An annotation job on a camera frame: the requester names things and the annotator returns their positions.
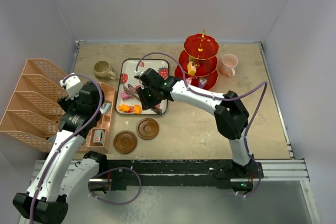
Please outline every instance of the orange toy food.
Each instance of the orange toy food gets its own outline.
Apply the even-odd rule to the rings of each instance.
[[[131,110],[131,107],[126,104],[122,104],[118,106],[118,110],[122,112],[129,112]]]
[[[141,107],[140,107],[140,105],[134,105],[134,112],[135,112],[135,114],[140,114],[140,112],[141,112]]]

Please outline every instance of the gray floor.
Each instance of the gray floor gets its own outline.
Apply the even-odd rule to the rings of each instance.
[[[109,192],[106,199],[131,199],[137,187]],[[311,223],[299,182],[264,182],[247,199],[210,187],[144,187],[136,201],[111,206],[88,197],[83,188],[64,224]]]

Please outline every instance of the red plate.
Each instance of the red plate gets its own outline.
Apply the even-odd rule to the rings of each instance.
[[[204,35],[204,40],[202,42],[203,51],[199,52],[198,48],[201,44],[202,34],[195,34],[189,36],[184,43],[184,48],[189,55],[198,59],[209,59],[214,57],[219,49],[218,43],[213,37]]]
[[[176,69],[175,69],[175,76],[180,78],[181,80],[183,80],[182,71],[181,71],[179,66],[177,66]],[[202,78],[205,78],[207,80],[206,85],[203,87],[203,89],[205,89],[205,90],[212,89],[217,82],[218,72],[217,72],[217,70],[215,70],[214,72],[212,72],[208,76],[204,76]],[[193,77],[191,85],[193,85],[195,87],[198,87],[198,79],[199,79],[199,77]]]
[[[189,63],[189,55],[183,50],[179,57],[179,63],[182,65],[184,72],[188,73],[188,63]],[[211,59],[204,60],[204,62],[200,62],[199,66],[196,67],[197,71],[195,76],[201,77],[206,76],[217,68],[217,57],[212,57]]]

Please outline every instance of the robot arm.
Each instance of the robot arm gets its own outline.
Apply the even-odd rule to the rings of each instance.
[[[184,102],[192,106],[207,111],[215,117],[217,129],[220,134],[228,138],[233,161],[245,166],[250,162],[250,153],[244,140],[245,128],[248,124],[248,112],[241,102],[236,100],[225,102],[215,100],[190,92],[183,81],[179,78],[169,76],[164,80],[155,70],[147,69],[137,79],[142,81],[142,88],[137,89],[144,110],[159,104],[162,100]],[[227,94],[206,91],[197,87],[192,87],[198,93],[207,94],[211,97],[238,97],[235,92],[229,91]]]
[[[88,82],[83,86],[79,78],[75,76],[67,79],[66,83],[61,81],[61,86],[66,88],[68,96],[60,99],[58,103],[66,114],[61,118],[53,147],[41,171],[27,191],[17,193],[13,199],[13,205],[26,218],[26,220],[22,219],[21,223],[29,222],[27,219],[30,217],[30,206],[36,191],[38,195],[34,206],[34,220],[39,223],[62,223],[68,211],[69,202],[82,188],[81,183],[87,183],[90,178],[98,174],[106,161],[105,155],[88,153],[78,167],[64,178],[74,154],[84,142],[90,129],[97,125],[101,113],[99,112],[79,134],[64,143],[77,129],[91,119],[99,105],[99,93],[93,83]],[[57,156],[53,162],[50,162],[55,153]],[[47,173],[42,185],[38,187],[44,172]]]

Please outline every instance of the tan mug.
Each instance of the tan mug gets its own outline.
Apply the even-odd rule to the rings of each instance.
[[[117,79],[117,75],[113,72],[112,66],[104,60],[98,61],[94,64],[93,72],[95,77],[100,80],[108,81],[110,79]]]
[[[219,63],[219,72],[224,76],[233,77],[236,75],[236,67],[238,65],[238,58],[234,55],[223,55]]]

